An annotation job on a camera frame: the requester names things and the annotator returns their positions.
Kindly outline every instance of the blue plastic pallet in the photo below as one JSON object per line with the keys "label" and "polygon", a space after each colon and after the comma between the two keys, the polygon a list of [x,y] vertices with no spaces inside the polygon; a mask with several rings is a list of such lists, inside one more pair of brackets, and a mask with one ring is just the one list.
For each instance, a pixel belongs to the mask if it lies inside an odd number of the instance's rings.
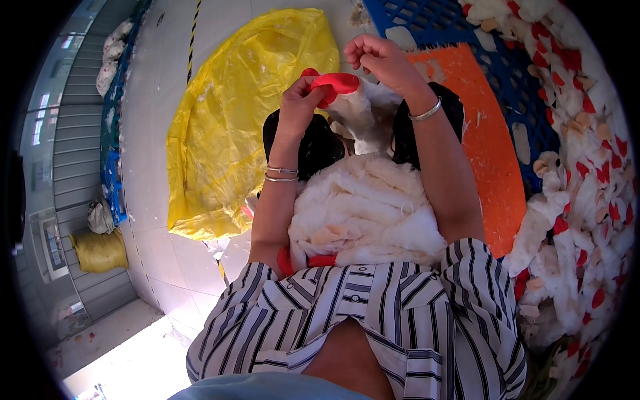
{"label": "blue plastic pallet", "polygon": [[[124,94],[124,84],[126,81],[127,69],[131,61],[133,45],[138,36],[140,25],[145,12],[148,10],[153,0],[146,0],[139,8],[135,17],[132,19],[133,26],[127,35],[126,46],[120,61],[118,62],[118,71],[113,77],[109,91],[104,96],[102,105],[102,122],[100,125],[100,180],[107,187],[107,201],[111,208],[111,216],[113,224],[117,226],[120,222],[127,219],[127,212],[121,206],[120,196],[122,190],[122,181],[118,176],[118,159],[120,158],[120,99]],[[110,110],[113,110],[113,117],[110,124],[107,124],[106,118]]]}
{"label": "blue plastic pallet", "polygon": [[[146,0],[138,9],[136,16],[132,19],[133,26],[127,35],[126,46],[118,61],[118,71],[116,72],[109,91],[104,96],[102,105],[102,123],[100,126],[100,163],[104,164],[107,152],[110,148],[118,148],[120,146],[120,99],[124,94],[124,84],[126,82],[127,69],[131,62],[131,54],[133,45],[135,44],[138,31],[145,12],[148,10],[153,0]],[[111,123],[107,124],[106,118],[110,110],[113,109],[113,118]]]}
{"label": "blue plastic pallet", "polygon": [[107,201],[111,208],[114,226],[118,226],[119,223],[127,219],[127,213],[124,207],[120,205],[122,181],[118,176],[119,158],[120,154],[116,150],[110,149],[107,153],[107,160],[100,171],[100,180],[107,187]]}
{"label": "blue plastic pallet", "polygon": [[537,92],[538,80],[527,71],[529,55],[519,48],[506,47],[495,33],[497,52],[485,51],[474,29],[462,14],[455,0],[363,0],[371,19],[382,37],[385,30],[404,26],[422,48],[468,43],[480,68],[493,90],[509,131],[514,122],[527,126],[531,164],[520,164],[522,180],[529,183],[533,193],[542,189],[542,180],[533,172],[533,161],[541,152],[557,152],[560,146],[556,132],[547,122],[547,106]]}

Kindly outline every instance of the person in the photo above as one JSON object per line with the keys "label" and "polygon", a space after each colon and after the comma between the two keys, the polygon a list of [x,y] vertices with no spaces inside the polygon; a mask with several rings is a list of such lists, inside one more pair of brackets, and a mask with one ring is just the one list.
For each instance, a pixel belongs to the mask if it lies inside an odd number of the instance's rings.
{"label": "person", "polygon": [[283,274],[278,254],[289,244],[296,171],[308,179],[344,156],[326,120],[314,115],[326,88],[305,95],[315,77],[301,77],[265,123],[269,168],[249,263],[190,346],[194,384],[175,398],[515,398],[527,371],[515,297],[483,243],[474,175],[460,145],[461,104],[434,86],[440,99],[390,40],[360,35],[344,53],[404,99],[394,160],[422,171],[449,244],[440,272],[395,262]]}

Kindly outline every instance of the yellow sack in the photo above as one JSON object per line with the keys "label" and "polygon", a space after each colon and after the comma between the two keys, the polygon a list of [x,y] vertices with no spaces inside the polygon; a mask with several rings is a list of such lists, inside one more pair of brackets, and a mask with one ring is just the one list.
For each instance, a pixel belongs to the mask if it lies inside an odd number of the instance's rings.
{"label": "yellow sack", "polygon": [[329,24],[315,8],[261,15],[205,61],[167,134],[170,232],[213,240],[251,227],[240,208],[264,182],[262,125],[309,67],[340,67]]}
{"label": "yellow sack", "polygon": [[80,271],[107,272],[116,267],[129,268],[120,229],[110,234],[87,232],[78,237],[69,235],[69,239],[76,249]]}

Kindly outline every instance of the silver bracelet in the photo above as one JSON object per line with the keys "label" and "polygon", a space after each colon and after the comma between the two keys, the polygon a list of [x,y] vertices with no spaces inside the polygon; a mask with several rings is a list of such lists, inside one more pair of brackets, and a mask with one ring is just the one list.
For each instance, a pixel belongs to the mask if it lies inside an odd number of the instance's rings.
{"label": "silver bracelet", "polygon": [[442,98],[438,96],[438,102],[436,103],[435,106],[433,106],[432,109],[418,116],[411,116],[411,114],[409,114],[409,119],[411,121],[424,121],[425,119],[429,118],[431,115],[434,115],[440,109],[441,104],[442,104]]}
{"label": "silver bracelet", "polygon": [[277,173],[298,173],[298,170],[288,170],[287,168],[273,168],[268,165],[267,171],[276,171]]}
{"label": "silver bracelet", "polygon": [[295,178],[291,178],[291,179],[285,179],[285,178],[272,178],[267,176],[267,174],[264,174],[264,178],[266,180],[270,180],[271,182],[293,182],[294,180],[298,180],[298,177]]}

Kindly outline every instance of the hand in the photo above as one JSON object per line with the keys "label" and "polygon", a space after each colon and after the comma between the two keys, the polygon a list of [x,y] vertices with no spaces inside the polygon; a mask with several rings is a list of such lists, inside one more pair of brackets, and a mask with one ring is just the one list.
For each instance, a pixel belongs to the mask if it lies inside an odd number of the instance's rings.
{"label": "hand", "polygon": [[425,96],[435,97],[420,72],[389,39],[363,33],[344,46],[344,54],[353,69],[362,66],[365,74],[373,72],[380,82],[407,102]]}
{"label": "hand", "polygon": [[317,76],[300,77],[284,91],[280,101],[276,138],[279,136],[302,140],[318,103],[329,91],[328,86],[319,86],[308,93],[309,86],[316,78]]}

